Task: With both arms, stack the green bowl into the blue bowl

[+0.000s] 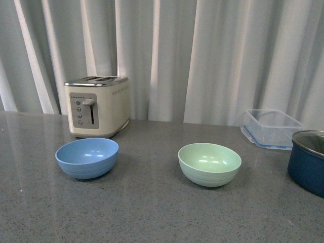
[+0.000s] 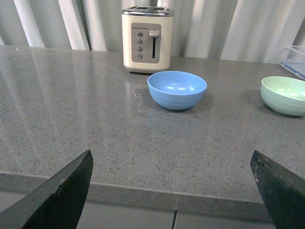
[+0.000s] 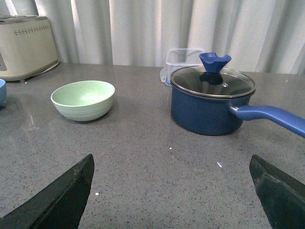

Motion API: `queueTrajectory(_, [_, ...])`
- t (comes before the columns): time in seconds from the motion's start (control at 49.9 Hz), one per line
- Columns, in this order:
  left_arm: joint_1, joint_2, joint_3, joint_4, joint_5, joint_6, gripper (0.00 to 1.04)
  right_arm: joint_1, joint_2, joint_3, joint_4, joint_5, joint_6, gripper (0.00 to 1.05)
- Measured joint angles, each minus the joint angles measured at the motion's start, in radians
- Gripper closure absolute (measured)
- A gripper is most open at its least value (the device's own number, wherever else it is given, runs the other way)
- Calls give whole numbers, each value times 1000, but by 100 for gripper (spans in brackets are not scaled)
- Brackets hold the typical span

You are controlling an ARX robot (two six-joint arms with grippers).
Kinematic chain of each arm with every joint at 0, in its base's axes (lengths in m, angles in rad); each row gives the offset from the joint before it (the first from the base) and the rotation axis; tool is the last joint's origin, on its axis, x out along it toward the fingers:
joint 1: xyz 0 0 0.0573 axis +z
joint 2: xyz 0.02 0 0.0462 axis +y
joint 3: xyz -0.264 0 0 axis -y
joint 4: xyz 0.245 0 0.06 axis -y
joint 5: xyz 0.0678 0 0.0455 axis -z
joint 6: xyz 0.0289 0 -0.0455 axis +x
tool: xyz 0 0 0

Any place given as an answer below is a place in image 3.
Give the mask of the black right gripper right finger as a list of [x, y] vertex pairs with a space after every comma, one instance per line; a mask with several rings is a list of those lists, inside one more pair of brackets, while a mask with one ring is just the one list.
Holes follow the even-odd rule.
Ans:
[[249, 170], [256, 194], [274, 229], [305, 227], [305, 185], [258, 155]]

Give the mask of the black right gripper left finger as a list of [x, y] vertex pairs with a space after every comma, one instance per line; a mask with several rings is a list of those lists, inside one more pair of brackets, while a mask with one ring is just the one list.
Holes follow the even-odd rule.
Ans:
[[94, 174], [92, 154], [30, 200], [0, 219], [2, 229], [76, 229], [87, 205]]

